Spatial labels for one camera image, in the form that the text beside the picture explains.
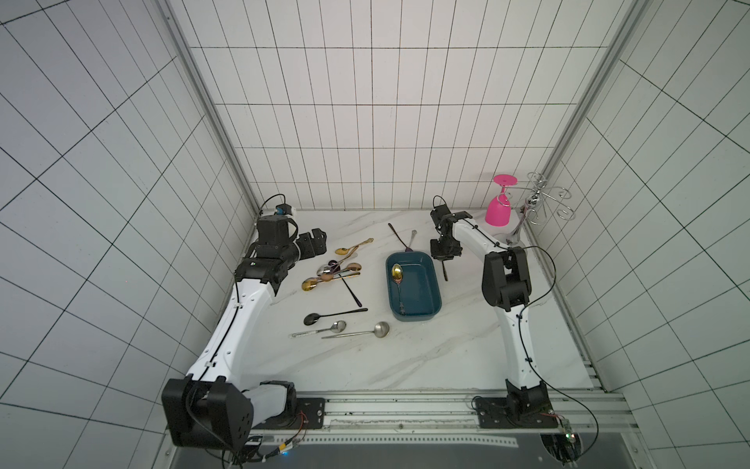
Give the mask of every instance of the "gold spoon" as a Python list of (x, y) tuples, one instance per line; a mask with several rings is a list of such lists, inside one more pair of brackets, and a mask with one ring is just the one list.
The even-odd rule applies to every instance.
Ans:
[(339, 275), (339, 274), (344, 273), (344, 272), (359, 272), (360, 270), (362, 270), (362, 265), (358, 264), (356, 262), (352, 262), (351, 264), (349, 264), (348, 266), (346, 266), (345, 269), (342, 269), (342, 270), (340, 270), (340, 271), (338, 271), (336, 273), (321, 274), (320, 280), (322, 280), (322, 281), (331, 281), (331, 280), (333, 280), (334, 275)]
[(391, 277), (398, 287), (398, 307), (401, 310), (401, 314), (406, 314), (404, 312), (404, 302), (401, 301), (401, 281), (404, 279), (404, 270), (401, 268), (400, 264), (393, 264), (393, 267), (391, 268)]
[[(338, 280), (340, 278), (349, 278), (349, 277), (356, 277), (359, 275), (359, 272), (352, 272), (348, 275), (345, 275), (343, 277), (334, 277), (331, 278), (331, 280)], [(320, 277), (310, 277), (309, 279), (302, 282), (302, 289), (303, 291), (310, 291), (313, 288), (317, 287), (319, 283), (325, 282), (325, 281), (331, 281), (331, 280), (323, 280)]]
[(347, 248), (339, 248), (339, 249), (336, 250), (336, 254), (338, 254), (340, 256), (343, 256), (344, 254), (346, 254), (347, 252), (351, 251), (352, 249), (357, 248), (357, 247), (359, 247), (361, 245), (366, 245), (366, 244), (368, 244), (369, 242), (372, 242), (372, 241), (375, 241), (375, 239), (369, 238), (367, 241), (360, 242), (358, 245), (354, 245), (354, 246), (352, 246), (349, 249), (347, 249)]

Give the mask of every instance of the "metal frame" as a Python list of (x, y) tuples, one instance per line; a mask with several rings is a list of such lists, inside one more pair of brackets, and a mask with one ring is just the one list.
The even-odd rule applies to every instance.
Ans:
[(617, 60), (623, 54), (623, 50), (628, 45), (631, 36), (635, 32), (635, 29), (638, 27), (638, 24), (641, 22), (641, 19), (652, 1), (653, 0), (633, 0), (630, 4), (628, 13), (625, 14), (625, 18), (622, 19), (617, 33), (615, 33), (612, 42), (607, 48), (604, 58), (599, 62), (591, 82), (586, 87), (580, 102), (573, 112), (573, 116), (568, 121), (568, 124), (565, 125), (565, 129), (562, 131), (559, 140), (557, 140), (557, 144), (555, 145), (550, 158), (547, 160), (544, 168), (540, 171), (545, 177), (550, 178), (560, 160), (563, 159), (563, 155), (570, 146), (573, 137), (584, 123), (586, 115), (589, 113), (596, 98), (599, 96), (599, 92), (607, 82), (614, 66), (617, 64)]

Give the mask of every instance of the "black mounting plate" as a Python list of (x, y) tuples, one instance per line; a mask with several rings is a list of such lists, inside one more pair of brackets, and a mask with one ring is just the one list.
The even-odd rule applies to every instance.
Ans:
[(323, 417), (326, 415), (326, 400), (324, 398), (297, 398), (297, 409), (293, 421), (283, 417), (271, 417), (265, 422), (255, 425), (256, 430), (296, 430), (302, 423), (299, 415), (304, 412), (307, 416), (307, 429), (318, 430), (323, 428)]
[[(506, 398), (482, 398), (482, 401), (491, 407), (506, 407)], [(557, 419), (554, 417), (537, 414), (527, 417), (523, 422), (515, 423), (508, 420), (508, 417), (505, 415), (499, 415), (498, 413), (491, 415), (490, 413), (483, 412), (483, 410), (477, 412), (479, 428), (500, 428), (503, 430), (508, 428), (557, 428)]]

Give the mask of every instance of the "white tiled wall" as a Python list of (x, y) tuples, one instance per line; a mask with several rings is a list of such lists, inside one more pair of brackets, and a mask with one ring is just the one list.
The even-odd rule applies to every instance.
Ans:
[(0, 23), (0, 465), (150, 468), (249, 200), (150, 0)]
[(538, 238), (660, 469), (750, 458), (750, 5), (654, 2), (552, 179)]
[(486, 206), (541, 169), (630, 0), (169, 0), (261, 198)]

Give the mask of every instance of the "black spoon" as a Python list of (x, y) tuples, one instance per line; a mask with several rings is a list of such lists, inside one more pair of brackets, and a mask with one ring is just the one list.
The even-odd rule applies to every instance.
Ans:
[(302, 321), (305, 326), (312, 326), (321, 317), (328, 317), (328, 316), (338, 316), (339, 314), (349, 314), (349, 313), (361, 313), (363, 311), (367, 311), (367, 308), (360, 308), (360, 309), (353, 309), (351, 311), (344, 311), (343, 313), (334, 313), (334, 314), (317, 314), (317, 313), (310, 313), (307, 316), (304, 317), (304, 320)]

